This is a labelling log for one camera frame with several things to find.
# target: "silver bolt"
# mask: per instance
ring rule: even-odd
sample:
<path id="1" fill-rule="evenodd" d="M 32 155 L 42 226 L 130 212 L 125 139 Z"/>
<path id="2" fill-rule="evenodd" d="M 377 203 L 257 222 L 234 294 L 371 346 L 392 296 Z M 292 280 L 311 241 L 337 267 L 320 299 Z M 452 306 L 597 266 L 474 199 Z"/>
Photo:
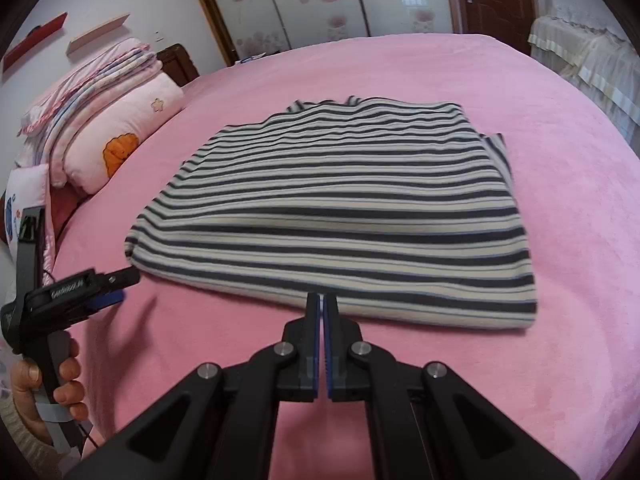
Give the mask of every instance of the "silver bolt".
<path id="1" fill-rule="evenodd" d="M 213 363 L 203 363 L 198 366 L 198 375 L 203 379 L 212 379 L 218 374 L 218 367 Z"/>
<path id="2" fill-rule="evenodd" d="M 434 361 L 427 365 L 427 373 L 434 379 L 447 375 L 447 367 L 443 363 Z"/>
<path id="3" fill-rule="evenodd" d="M 351 351 L 356 355 L 367 355 L 371 352 L 371 345 L 366 341 L 356 341 L 351 345 Z"/>
<path id="4" fill-rule="evenodd" d="M 273 345 L 273 351 L 276 352 L 279 356 L 289 355 L 293 352 L 293 345 L 288 341 L 280 341 Z"/>

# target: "hand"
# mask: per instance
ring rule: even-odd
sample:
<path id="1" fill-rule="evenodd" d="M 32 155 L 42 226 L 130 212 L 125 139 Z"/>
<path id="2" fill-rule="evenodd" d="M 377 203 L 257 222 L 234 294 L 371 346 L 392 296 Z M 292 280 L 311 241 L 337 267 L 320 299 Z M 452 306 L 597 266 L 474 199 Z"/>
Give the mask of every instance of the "hand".
<path id="1" fill-rule="evenodd" d="M 67 383 L 53 392 L 53 398 L 59 404 L 68 406 L 71 416 L 75 420 L 87 420 L 89 409 L 82 402 L 84 399 L 84 386 L 75 381 L 80 376 L 80 363 L 76 360 L 79 353 L 78 342 L 72 339 L 70 342 L 71 357 L 60 364 L 59 374 Z M 43 441 L 51 444 L 51 437 L 44 421 L 38 415 L 36 403 L 33 398 L 32 388 L 37 388 L 42 384 L 42 372 L 33 362 L 18 361 L 11 368 L 12 392 L 14 394 L 14 404 L 20 418 L 27 429 Z"/>

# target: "pink blanket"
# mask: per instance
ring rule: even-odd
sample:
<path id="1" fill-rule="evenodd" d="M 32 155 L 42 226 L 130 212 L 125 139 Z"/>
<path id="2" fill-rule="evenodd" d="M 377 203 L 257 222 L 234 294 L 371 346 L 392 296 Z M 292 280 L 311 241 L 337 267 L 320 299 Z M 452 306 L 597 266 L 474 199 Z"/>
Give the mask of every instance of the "pink blanket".
<path id="1" fill-rule="evenodd" d="M 640 163 L 604 114 L 535 60 L 484 36 L 322 44 L 194 81 L 190 104 L 71 219 L 54 274 L 126 265 L 122 243 L 180 163 L 225 124 L 295 99 L 450 100 L 502 132 L 536 273 L 538 320 L 486 333 L 363 320 L 366 339 L 415 365 L 441 360 L 562 460 L 595 480 L 640 419 Z M 92 419 L 113 434 L 203 361 L 230 365 L 299 312 L 143 277 L 120 307 L 73 328 Z M 284 404 L 271 477 L 372 478 L 364 408 Z"/>

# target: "knit cuff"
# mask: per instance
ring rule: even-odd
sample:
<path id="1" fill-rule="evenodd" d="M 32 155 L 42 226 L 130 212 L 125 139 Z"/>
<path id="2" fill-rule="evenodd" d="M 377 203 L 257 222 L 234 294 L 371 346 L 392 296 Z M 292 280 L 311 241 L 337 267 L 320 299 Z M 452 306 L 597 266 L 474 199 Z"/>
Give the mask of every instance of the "knit cuff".
<path id="1" fill-rule="evenodd" d="M 15 409 L 12 396 L 0 400 L 0 416 L 18 449 L 38 477 L 42 480 L 61 479 L 58 463 L 63 455 L 31 434 Z"/>

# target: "striped shirt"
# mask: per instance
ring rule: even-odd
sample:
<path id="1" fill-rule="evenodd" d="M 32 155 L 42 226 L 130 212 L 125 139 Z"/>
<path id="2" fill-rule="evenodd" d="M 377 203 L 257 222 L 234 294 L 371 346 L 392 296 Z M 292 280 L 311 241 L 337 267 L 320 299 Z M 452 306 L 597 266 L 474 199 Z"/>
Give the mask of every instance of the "striped shirt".
<path id="1" fill-rule="evenodd" d="M 295 102 L 227 126 L 140 213 L 126 255 L 201 288 L 342 313 L 522 328 L 536 313 L 501 135 L 454 103 Z"/>

